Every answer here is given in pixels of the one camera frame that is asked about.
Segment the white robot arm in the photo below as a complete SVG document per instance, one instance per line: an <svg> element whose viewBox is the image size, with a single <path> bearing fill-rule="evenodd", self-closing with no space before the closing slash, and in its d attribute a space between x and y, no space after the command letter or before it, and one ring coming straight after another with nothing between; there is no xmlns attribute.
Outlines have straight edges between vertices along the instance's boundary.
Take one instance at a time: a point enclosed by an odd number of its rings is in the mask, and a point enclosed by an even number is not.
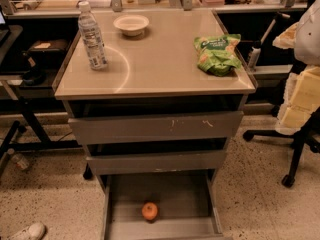
<svg viewBox="0 0 320 240"><path fill-rule="evenodd" d="M300 131L320 107L320 0L311 3L293 30L296 61L272 101L279 106L275 130L284 135Z"/></svg>

